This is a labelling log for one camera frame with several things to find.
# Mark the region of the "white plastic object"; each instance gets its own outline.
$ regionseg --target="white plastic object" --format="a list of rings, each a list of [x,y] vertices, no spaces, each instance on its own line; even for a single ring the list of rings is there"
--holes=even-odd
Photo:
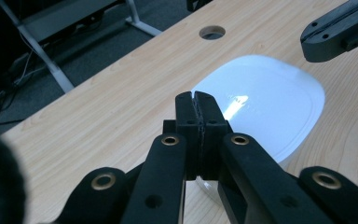
[[[324,89],[313,76],[262,55],[243,56],[222,65],[192,91],[211,94],[233,131],[251,135],[281,166],[310,133],[324,108]],[[214,190],[209,182],[199,183]]]

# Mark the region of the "chair leg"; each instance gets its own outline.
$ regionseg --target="chair leg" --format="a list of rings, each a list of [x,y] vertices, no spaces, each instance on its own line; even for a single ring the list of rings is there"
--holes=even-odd
[[[126,3],[127,6],[130,8],[130,16],[126,19],[129,24],[152,36],[161,34],[160,30],[142,22],[139,19],[138,11],[136,10],[136,5],[133,0],[126,0]]]

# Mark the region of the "light wood tabletop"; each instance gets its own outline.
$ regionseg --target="light wood tabletop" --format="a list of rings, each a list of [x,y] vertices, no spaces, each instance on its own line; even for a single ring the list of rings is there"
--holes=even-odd
[[[27,223],[54,220],[90,171],[128,172],[143,162],[162,121],[175,117],[174,97],[249,54],[290,63],[324,86],[324,112],[286,171],[321,165],[358,184],[358,48],[308,63],[299,41],[309,23],[344,2],[214,0],[3,134],[27,178]],[[200,38],[210,25],[226,34]],[[227,222],[224,208],[188,182],[185,223]]]

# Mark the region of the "table grommet hole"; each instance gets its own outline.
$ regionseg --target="table grommet hole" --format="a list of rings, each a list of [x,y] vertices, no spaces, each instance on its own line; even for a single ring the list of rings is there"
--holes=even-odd
[[[218,25],[206,26],[200,30],[200,37],[206,40],[219,39],[225,34],[225,28]]]

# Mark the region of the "wooden table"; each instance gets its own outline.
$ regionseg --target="wooden table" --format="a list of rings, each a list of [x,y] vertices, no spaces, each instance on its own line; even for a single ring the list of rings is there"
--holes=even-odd
[[[127,172],[144,161],[162,121],[174,119],[175,95],[247,54],[300,67],[324,86],[324,112],[287,171],[322,165],[358,184],[358,49],[308,63],[299,42],[312,20],[343,2],[214,0],[5,133],[27,175],[28,222],[57,217],[88,172],[104,166]],[[200,38],[209,25],[226,34]],[[226,222],[224,209],[189,182],[185,223]]]

